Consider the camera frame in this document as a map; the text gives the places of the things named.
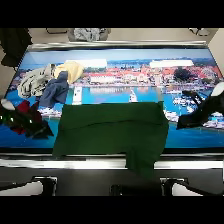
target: green cloth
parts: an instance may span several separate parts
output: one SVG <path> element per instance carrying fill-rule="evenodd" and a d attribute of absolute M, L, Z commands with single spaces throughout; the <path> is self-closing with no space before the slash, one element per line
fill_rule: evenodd
<path fill-rule="evenodd" d="M 64 105 L 53 155 L 126 153 L 126 167 L 149 177 L 168 128 L 163 102 Z"/>

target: black bag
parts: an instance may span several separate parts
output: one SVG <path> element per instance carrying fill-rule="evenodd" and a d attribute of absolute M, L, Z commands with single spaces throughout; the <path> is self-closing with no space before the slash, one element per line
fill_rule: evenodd
<path fill-rule="evenodd" d="M 5 57 L 1 64 L 17 67 L 28 45 L 32 44 L 28 28 L 0 28 L 0 40 Z"/>

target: yellow cloth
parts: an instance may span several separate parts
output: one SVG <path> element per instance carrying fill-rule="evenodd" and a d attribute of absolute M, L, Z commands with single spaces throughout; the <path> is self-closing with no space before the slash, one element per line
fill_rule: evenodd
<path fill-rule="evenodd" d="M 54 77 L 57 78 L 62 71 L 68 72 L 68 83 L 75 82 L 83 73 L 84 67 L 75 61 L 65 61 L 64 64 L 58 65 L 54 71 Z"/>

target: harbor picture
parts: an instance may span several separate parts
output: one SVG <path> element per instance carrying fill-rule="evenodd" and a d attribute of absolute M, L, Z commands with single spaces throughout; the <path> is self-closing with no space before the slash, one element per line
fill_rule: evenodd
<path fill-rule="evenodd" d="M 6 98 L 18 105 L 23 99 L 18 96 L 17 87 L 27 71 L 48 63 L 60 65 L 66 60 L 74 60 L 84 66 L 83 75 L 69 86 L 66 104 L 163 101 L 164 114 L 170 121 L 166 148 L 224 146 L 224 117 L 218 112 L 213 113 L 202 127 L 176 130 L 179 116 L 192 113 L 197 108 L 196 103 L 182 91 L 196 91 L 205 100 L 215 85 L 224 81 L 208 49 L 30 52 L 14 76 Z M 34 97 L 28 100 L 31 104 L 35 102 Z M 62 104 L 56 104 L 53 108 L 39 107 L 55 136 L 62 108 Z M 55 137 L 48 142 L 32 141 L 23 139 L 21 145 L 31 148 L 37 145 L 42 148 L 53 147 Z"/>

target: blue sky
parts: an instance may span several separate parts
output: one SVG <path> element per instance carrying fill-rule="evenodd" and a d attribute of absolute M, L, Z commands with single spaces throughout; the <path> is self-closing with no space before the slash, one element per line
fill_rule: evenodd
<path fill-rule="evenodd" d="M 28 52 L 21 69 L 41 67 L 48 63 L 64 63 L 66 60 L 106 59 L 165 59 L 165 58 L 213 58 L 208 49 L 105 49 Z"/>

